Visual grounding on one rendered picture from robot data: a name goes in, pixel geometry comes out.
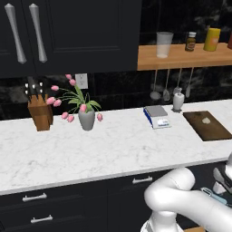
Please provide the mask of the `dark wooden cutting board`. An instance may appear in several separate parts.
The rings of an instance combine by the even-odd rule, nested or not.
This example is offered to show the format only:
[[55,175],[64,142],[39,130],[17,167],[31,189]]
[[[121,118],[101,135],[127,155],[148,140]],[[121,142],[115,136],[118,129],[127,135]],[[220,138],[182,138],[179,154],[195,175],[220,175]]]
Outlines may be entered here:
[[[232,134],[209,111],[186,111],[183,116],[203,141],[232,139]],[[210,124],[202,122],[206,117]]]

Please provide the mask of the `brown spice bottle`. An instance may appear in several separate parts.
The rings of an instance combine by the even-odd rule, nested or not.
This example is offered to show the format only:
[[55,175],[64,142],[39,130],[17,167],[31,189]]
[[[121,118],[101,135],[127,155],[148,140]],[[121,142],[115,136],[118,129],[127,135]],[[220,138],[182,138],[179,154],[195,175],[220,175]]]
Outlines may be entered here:
[[196,44],[196,32],[189,32],[188,33],[188,38],[186,41],[186,46],[185,50],[187,52],[193,52],[195,49],[195,44]]

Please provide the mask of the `white kitchen scale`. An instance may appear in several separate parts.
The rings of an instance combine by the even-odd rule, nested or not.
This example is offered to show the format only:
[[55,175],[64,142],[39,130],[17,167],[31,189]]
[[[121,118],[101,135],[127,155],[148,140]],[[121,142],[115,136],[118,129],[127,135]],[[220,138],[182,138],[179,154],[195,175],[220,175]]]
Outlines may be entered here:
[[160,105],[146,106],[143,112],[147,117],[153,129],[162,129],[170,127],[168,113]]

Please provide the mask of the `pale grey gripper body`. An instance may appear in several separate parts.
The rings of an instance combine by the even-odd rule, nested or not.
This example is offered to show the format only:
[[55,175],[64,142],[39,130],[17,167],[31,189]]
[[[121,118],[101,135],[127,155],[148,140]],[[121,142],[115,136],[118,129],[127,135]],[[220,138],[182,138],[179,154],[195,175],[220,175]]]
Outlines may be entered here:
[[226,170],[223,167],[214,168],[213,176],[218,184],[232,194],[232,179],[226,174]]

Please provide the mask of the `hanging silver spatula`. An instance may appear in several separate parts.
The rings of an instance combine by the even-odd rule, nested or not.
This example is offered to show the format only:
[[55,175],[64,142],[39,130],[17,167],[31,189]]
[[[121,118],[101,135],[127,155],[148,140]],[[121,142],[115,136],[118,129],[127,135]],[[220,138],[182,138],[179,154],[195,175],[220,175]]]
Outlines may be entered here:
[[165,89],[163,91],[163,100],[166,102],[168,102],[170,100],[170,94],[168,91],[169,72],[170,72],[170,69],[168,69],[168,72],[167,72],[166,85],[165,85]]

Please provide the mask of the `grey vase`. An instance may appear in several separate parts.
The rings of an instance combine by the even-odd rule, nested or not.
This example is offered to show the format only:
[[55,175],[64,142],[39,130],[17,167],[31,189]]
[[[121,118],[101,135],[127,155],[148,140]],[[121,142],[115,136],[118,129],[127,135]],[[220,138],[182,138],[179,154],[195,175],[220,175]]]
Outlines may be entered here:
[[93,128],[93,124],[95,121],[95,111],[88,112],[78,112],[78,117],[82,128],[85,131],[90,131]]

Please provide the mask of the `white soap dispenser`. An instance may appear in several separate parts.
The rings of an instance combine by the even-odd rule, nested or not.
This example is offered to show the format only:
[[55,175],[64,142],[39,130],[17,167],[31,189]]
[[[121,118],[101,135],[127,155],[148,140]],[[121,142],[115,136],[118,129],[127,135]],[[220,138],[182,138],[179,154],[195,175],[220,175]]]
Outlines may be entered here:
[[184,103],[185,95],[181,92],[181,89],[179,89],[173,97],[173,110],[174,111],[180,111],[181,107]]

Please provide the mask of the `dark cupboard door, wide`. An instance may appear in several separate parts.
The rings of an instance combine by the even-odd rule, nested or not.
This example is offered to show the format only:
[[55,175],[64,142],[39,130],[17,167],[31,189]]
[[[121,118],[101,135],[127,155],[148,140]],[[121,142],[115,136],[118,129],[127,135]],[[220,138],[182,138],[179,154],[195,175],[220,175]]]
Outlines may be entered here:
[[[22,0],[38,75],[135,71],[142,0]],[[39,6],[47,62],[29,5]]]

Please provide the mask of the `hanging silver turner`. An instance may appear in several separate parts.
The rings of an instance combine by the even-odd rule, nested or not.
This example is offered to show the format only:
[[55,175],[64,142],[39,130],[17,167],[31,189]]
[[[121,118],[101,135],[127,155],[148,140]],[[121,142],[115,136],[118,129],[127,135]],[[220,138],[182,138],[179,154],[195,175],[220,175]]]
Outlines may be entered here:
[[186,98],[188,98],[190,95],[190,84],[191,84],[193,72],[194,72],[194,67],[192,67],[192,69],[191,69],[191,73],[190,73],[190,77],[189,77],[189,81],[188,81],[188,87],[186,89]]

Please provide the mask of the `hanging silver ladle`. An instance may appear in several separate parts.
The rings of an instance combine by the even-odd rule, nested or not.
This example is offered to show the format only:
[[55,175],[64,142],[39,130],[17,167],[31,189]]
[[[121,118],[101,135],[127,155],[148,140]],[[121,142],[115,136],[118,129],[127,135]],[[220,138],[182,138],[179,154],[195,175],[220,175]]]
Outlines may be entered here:
[[[157,74],[158,74],[158,71],[155,71],[154,82],[157,81]],[[150,93],[150,97],[154,101],[160,98],[160,93],[156,91],[156,84],[153,84],[153,91]]]

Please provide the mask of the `hanging silver spoon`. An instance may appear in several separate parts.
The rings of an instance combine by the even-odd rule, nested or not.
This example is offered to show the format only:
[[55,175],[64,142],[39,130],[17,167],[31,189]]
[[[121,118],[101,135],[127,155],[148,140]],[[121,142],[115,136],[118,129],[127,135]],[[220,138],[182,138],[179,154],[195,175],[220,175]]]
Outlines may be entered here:
[[182,68],[180,68],[180,70],[179,70],[178,83],[177,83],[177,86],[173,90],[173,95],[175,95],[178,92],[181,92],[181,88],[179,87],[179,81],[180,81],[181,73],[182,73]]

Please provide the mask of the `black handled knife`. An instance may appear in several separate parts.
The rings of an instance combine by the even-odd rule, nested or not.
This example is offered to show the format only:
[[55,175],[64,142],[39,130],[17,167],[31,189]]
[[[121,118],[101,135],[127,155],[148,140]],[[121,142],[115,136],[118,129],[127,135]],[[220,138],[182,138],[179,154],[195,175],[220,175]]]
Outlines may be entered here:
[[44,84],[42,82],[39,82],[39,94],[38,97],[45,102],[45,92],[44,92]]
[[36,90],[36,84],[35,84],[34,78],[31,76],[28,76],[27,83],[28,83],[28,91],[30,92],[30,95],[37,96],[37,90]]
[[28,101],[31,102],[31,98],[30,98],[30,95],[29,95],[29,88],[28,88],[28,87],[29,87],[29,84],[26,83],[24,86],[25,86],[24,93],[25,93],[25,95],[26,95]]

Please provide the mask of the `yellow canister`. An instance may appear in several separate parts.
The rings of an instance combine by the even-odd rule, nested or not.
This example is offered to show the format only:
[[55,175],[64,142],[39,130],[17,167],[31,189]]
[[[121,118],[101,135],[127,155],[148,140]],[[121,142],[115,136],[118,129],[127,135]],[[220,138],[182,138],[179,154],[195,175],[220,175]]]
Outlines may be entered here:
[[214,52],[218,46],[218,40],[221,30],[218,28],[208,28],[207,37],[204,44],[204,50]]

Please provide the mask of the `white wall socket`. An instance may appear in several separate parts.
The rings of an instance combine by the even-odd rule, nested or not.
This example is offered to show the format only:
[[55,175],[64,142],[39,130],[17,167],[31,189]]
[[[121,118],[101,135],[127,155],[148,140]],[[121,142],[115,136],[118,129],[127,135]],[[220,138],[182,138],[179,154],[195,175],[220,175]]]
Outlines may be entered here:
[[75,81],[81,90],[88,88],[88,75],[86,73],[77,73]]

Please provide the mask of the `clear glass cup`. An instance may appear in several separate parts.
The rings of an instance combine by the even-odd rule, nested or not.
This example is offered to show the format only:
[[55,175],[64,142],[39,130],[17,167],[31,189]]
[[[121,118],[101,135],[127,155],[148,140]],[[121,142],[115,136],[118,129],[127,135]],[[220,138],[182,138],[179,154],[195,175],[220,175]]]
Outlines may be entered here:
[[156,55],[158,58],[167,58],[169,56],[173,35],[174,33],[171,32],[157,32]]

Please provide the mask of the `dark cupboard door, narrow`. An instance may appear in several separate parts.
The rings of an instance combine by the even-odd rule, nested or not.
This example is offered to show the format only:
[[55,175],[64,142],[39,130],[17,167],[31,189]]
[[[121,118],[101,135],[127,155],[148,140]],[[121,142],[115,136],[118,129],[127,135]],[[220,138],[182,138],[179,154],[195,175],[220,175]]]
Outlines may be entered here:
[[[15,39],[5,11],[5,5],[8,3],[15,9],[18,33],[26,58],[24,64],[17,61]],[[32,75],[35,75],[34,60],[22,0],[0,0],[0,78]]]

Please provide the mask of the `pink tulips bunch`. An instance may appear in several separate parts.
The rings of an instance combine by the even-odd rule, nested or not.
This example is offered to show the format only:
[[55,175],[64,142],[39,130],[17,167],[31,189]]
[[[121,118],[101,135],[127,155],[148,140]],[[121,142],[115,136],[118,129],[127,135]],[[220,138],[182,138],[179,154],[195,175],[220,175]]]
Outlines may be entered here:
[[57,85],[53,85],[51,87],[52,91],[58,92],[59,90],[64,91],[62,97],[55,98],[49,97],[46,100],[47,105],[52,105],[53,107],[58,107],[62,104],[63,101],[68,101],[69,104],[74,104],[75,107],[71,109],[72,114],[68,111],[62,114],[62,119],[67,120],[68,122],[72,122],[74,120],[73,114],[76,111],[80,111],[83,113],[88,113],[89,111],[98,111],[101,108],[101,105],[96,101],[90,100],[90,94],[86,93],[86,95],[82,94],[81,89],[78,87],[76,81],[70,74],[66,74],[65,77],[69,80],[69,84],[74,87],[75,91],[70,91],[64,88],[60,88]]

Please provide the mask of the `dark drawer front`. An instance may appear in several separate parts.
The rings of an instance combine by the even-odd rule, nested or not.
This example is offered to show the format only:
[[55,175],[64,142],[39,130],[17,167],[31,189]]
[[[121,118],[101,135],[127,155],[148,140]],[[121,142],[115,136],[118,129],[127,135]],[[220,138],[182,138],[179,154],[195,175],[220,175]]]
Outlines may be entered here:
[[[53,220],[31,224],[32,218],[49,215],[53,216]],[[107,232],[107,226],[103,216],[85,216],[83,206],[58,203],[1,212],[0,232]]]
[[[126,212],[149,211],[144,201],[145,189],[154,181],[158,180],[168,170],[143,173],[139,175],[120,177],[110,179],[107,183],[109,208],[117,212],[125,210]],[[133,179],[145,179],[148,176],[153,178],[151,182],[132,184]]]
[[23,198],[38,197],[43,194],[47,199],[66,198],[70,196],[78,196],[84,198],[104,196],[107,193],[107,185],[105,180],[92,181],[86,183],[72,184],[55,188],[44,188],[33,191],[19,192],[8,195],[0,195],[0,208],[9,208],[16,205],[26,205]]

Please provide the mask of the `wooden wall shelf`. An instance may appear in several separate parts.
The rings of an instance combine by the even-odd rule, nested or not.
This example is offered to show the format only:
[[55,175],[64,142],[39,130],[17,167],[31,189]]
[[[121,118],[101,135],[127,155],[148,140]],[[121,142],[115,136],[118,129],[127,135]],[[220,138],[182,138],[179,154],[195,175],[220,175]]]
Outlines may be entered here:
[[203,50],[204,44],[197,43],[193,52],[187,52],[184,44],[172,44],[167,58],[156,56],[156,45],[140,45],[138,71],[178,69],[191,67],[213,67],[232,65],[232,50],[226,43],[219,43],[215,52]]

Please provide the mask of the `wooden knife block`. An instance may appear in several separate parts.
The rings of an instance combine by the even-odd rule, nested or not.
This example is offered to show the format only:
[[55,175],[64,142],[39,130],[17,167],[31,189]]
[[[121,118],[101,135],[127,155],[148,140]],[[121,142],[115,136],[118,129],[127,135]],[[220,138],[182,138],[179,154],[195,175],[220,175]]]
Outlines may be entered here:
[[52,107],[46,103],[47,98],[48,95],[44,98],[41,94],[33,95],[27,105],[38,131],[48,131],[53,124],[53,111]]

